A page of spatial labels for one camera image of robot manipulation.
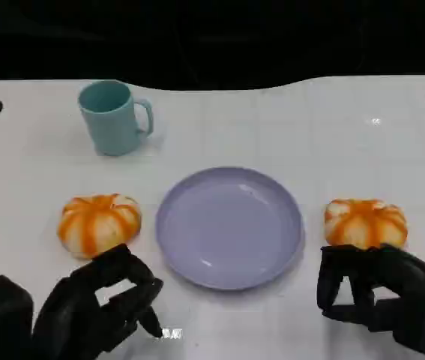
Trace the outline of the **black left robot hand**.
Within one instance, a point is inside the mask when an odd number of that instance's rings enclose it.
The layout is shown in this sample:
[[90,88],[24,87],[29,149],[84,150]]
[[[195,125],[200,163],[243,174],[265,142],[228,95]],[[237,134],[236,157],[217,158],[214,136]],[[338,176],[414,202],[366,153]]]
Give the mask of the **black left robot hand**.
[[138,327],[161,338],[152,307],[163,288],[144,262],[120,244],[62,278],[37,316],[33,359],[96,359]]

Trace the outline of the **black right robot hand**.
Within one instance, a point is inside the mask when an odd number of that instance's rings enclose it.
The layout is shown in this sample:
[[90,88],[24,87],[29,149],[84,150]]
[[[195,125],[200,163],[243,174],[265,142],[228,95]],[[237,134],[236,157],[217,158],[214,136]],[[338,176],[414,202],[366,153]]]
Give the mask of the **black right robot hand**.
[[391,332],[425,355],[425,262],[404,250],[323,247],[316,301],[331,320]]

